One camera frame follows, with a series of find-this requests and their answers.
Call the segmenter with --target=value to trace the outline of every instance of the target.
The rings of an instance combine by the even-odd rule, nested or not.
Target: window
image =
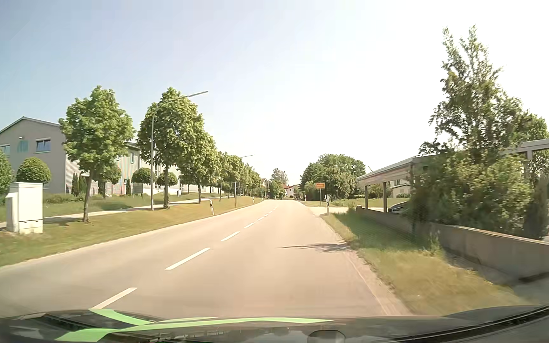
[[[50,151],[50,139],[36,140],[35,152],[48,152]]]
[[[27,152],[29,151],[29,141],[28,140],[21,140],[18,142],[18,146],[16,147],[16,152]]]
[[[10,145],[0,145],[0,150],[3,152],[6,156],[10,156]]]

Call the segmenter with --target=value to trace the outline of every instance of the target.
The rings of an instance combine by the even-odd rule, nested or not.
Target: low wall
[[[412,223],[398,214],[357,207],[357,212],[406,234],[413,234]],[[549,243],[508,234],[438,223],[419,223],[416,235],[438,237],[444,250],[480,266],[508,276],[510,286],[537,285],[539,298],[549,301]]]

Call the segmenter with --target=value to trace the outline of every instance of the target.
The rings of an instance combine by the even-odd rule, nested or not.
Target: grass
[[[218,194],[203,193],[203,198],[219,197]],[[198,193],[189,193],[177,196],[171,194],[169,201],[191,200],[198,199]],[[159,205],[164,202],[164,194],[154,194],[154,204]],[[149,195],[144,194],[143,197],[91,197],[88,203],[88,212],[113,211],[116,209],[126,209],[132,207],[141,207],[149,205]],[[83,201],[69,201],[62,204],[43,204],[44,217],[52,217],[56,215],[76,214],[84,211]],[[5,206],[0,206],[0,222],[5,222]]]
[[[440,249],[427,250],[355,211],[322,217],[350,247],[358,250],[415,314],[442,316],[477,308],[529,304],[508,287],[451,266]]]
[[[402,201],[407,201],[406,198],[388,198],[387,199],[387,206],[391,207],[392,205],[395,205],[397,203],[400,203]],[[321,205],[319,205],[319,201],[300,201],[305,206],[316,206],[316,207],[325,207],[325,201],[322,201]],[[359,205],[364,206],[365,205],[365,199],[340,199],[340,200],[334,200],[329,205],[331,207],[348,207],[349,205],[353,205],[353,207]],[[368,207],[382,207],[383,206],[383,199],[368,199]]]
[[[250,197],[237,200],[239,208],[253,204]],[[234,198],[214,201],[213,208],[216,214],[232,211],[235,209]],[[209,202],[203,201],[200,205],[172,206],[169,210],[95,216],[90,219],[91,225],[79,220],[45,224],[42,234],[0,232],[0,267],[210,216]]]

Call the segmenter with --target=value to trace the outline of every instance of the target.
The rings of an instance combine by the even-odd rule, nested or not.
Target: carport
[[[523,142],[518,147],[502,151],[502,154],[525,154],[527,160],[533,159],[533,152],[549,149],[549,138],[530,140]],[[363,194],[365,197],[365,207],[368,208],[368,186],[373,184],[383,185],[383,213],[387,213],[387,183],[397,179],[407,179],[412,187],[414,175],[420,173],[423,168],[427,167],[429,156],[413,156],[411,158],[401,160],[387,167],[380,168],[368,174],[356,178],[357,186],[363,186]]]

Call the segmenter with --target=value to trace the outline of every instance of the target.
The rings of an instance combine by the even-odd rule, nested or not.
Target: sidewalk
[[[202,198],[202,200],[213,200],[213,199],[219,199],[219,198]],[[181,201],[169,201],[170,206],[177,206],[177,205],[183,205],[183,204],[196,204],[198,203],[198,199],[191,199],[191,200],[181,200]],[[145,211],[146,209],[149,209],[150,206],[141,206],[141,207],[132,207],[127,209],[116,209],[112,211],[98,211],[98,212],[89,212],[89,216],[93,217],[95,215],[106,215],[106,214],[116,214],[116,213],[124,213],[124,212],[131,212],[131,211]],[[160,205],[154,205],[154,208],[162,208],[162,204]],[[74,219],[74,218],[82,218],[84,216],[83,213],[75,213],[75,214],[65,214],[65,215],[56,215],[53,217],[45,217],[44,218],[44,224],[50,224],[50,223],[56,223],[56,222],[62,222],[68,219]],[[6,222],[0,223],[0,231],[4,231],[6,226]]]

